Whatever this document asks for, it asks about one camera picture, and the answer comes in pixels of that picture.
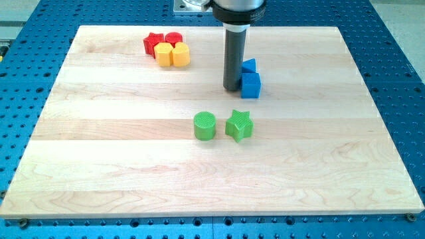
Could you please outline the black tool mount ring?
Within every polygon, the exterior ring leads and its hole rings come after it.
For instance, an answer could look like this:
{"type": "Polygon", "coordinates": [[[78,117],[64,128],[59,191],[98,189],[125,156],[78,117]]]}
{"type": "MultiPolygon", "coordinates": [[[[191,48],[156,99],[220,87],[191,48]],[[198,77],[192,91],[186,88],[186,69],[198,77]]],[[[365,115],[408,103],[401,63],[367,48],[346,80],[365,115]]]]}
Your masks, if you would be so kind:
{"type": "Polygon", "coordinates": [[[213,16],[231,25],[249,25],[260,20],[266,1],[211,1],[213,16]]]}

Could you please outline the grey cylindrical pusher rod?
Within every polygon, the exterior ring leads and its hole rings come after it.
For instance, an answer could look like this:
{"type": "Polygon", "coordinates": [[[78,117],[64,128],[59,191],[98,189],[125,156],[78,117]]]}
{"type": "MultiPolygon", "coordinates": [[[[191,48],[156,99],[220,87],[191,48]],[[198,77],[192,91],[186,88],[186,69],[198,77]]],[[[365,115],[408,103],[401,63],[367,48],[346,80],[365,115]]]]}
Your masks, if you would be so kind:
{"type": "Polygon", "coordinates": [[[246,31],[249,26],[223,23],[225,29],[223,86],[228,91],[240,89],[246,31]]]}

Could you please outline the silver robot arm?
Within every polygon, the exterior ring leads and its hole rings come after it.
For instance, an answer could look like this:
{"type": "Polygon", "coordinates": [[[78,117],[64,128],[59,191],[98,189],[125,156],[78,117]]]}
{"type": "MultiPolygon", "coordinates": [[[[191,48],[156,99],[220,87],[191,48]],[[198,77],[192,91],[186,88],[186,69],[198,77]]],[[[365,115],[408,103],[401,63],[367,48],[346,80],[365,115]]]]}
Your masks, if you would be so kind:
{"type": "Polygon", "coordinates": [[[223,86],[234,92],[240,89],[246,32],[266,12],[266,0],[188,0],[202,12],[209,9],[225,29],[223,86]]]}

